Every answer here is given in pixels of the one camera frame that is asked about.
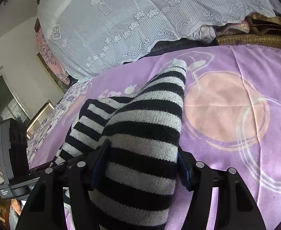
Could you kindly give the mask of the person's left hand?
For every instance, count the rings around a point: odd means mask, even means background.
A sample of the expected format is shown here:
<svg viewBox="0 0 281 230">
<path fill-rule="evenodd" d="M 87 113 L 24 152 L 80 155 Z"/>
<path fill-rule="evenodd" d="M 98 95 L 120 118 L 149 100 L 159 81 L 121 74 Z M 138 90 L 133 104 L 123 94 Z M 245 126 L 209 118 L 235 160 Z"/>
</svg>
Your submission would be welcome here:
<svg viewBox="0 0 281 230">
<path fill-rule="evenodd" d="M 14 211 L 20 216 L 22 212 L 22 208 L 20 205 L 20 202 L 17 199 L 11 200 L 11 207 L 14 209 Z"/>
</svg>

